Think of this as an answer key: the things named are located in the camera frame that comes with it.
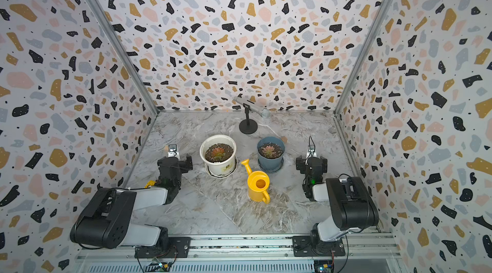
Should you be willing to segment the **yellow plastic watering can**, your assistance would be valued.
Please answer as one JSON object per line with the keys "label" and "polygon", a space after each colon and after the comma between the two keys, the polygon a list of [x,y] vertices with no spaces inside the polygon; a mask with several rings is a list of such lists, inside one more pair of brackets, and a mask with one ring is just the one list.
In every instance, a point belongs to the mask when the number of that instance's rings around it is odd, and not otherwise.
{"label": "yellow plastic watering can", "polygon": [[268,174],[260,170],[253,171],[249,165],[249,159],[242,161],[241,164],[245,167],[248,174],[247,186],[249,198],[252,201],[268,205],[270,203],[268,192],[270,178]]}

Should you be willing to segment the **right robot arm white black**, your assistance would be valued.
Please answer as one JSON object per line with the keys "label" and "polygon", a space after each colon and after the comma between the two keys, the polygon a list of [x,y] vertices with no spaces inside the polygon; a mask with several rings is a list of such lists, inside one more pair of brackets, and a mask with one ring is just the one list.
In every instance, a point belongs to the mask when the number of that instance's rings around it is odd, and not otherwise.
{"label": "right robot arm white black", "polygon": [[331,209],[330,217],[313,226],[309,242],[295,245],[295,252],[302,256],[336,254],[344,236],[378,225],[378,210],[361,178],[342,174],[324,179],[327,159],[323,157],[299,156],[295,166],[304,175],[302,189],[306,198],[328,202]]}

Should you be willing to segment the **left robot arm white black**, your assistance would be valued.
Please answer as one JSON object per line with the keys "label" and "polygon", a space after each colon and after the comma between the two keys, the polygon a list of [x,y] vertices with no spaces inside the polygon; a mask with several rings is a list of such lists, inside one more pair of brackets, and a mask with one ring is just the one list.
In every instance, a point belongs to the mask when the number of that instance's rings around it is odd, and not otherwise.
{"label": "left robot arm white black", "polygon": [[193,169],[190,155],[184,160],[165,156],[157,161],[159,177],[151,186],[137,189],[100,188],[79,214],[70,241],[87,249],[119,246],[169,249],[167,228],[131,222],[134,211],[169,205],[181,189],[182,175]]}

